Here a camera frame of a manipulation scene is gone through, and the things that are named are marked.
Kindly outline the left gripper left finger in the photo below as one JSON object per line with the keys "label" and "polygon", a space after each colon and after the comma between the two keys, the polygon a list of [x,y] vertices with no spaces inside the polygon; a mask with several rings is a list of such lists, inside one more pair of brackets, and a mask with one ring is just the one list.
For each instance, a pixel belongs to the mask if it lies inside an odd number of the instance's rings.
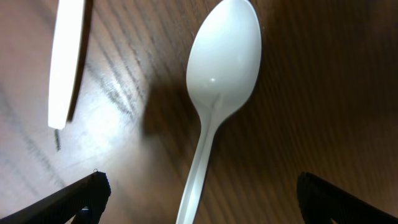
{"label": "left gripper left finger", "polygon": [[48,197],[1,218],[1,223],[98,223],[111,195],[104,172],[94,172]]}

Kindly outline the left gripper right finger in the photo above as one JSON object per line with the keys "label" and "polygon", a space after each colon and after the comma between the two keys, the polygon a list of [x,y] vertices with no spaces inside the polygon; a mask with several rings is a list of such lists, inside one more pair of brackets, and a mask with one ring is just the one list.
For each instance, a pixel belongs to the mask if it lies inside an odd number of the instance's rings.
{"label": "left gripper right finger", "polygon": [[309,172],[297,179],[297,199],[305,223],[397,224],[396,217]]}

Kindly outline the white spoon basket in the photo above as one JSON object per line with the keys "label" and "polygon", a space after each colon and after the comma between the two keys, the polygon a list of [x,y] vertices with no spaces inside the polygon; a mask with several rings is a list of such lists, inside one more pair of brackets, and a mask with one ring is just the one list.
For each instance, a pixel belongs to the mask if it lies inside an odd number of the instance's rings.
{"label": "white spoon basket", "polygon": [[177,223],[193,223],[216,131],[251,96],[261,57],[261,27],[254,6],[248,0],[222,0],[200,26],[188,58],[187,91],[201,131]]}

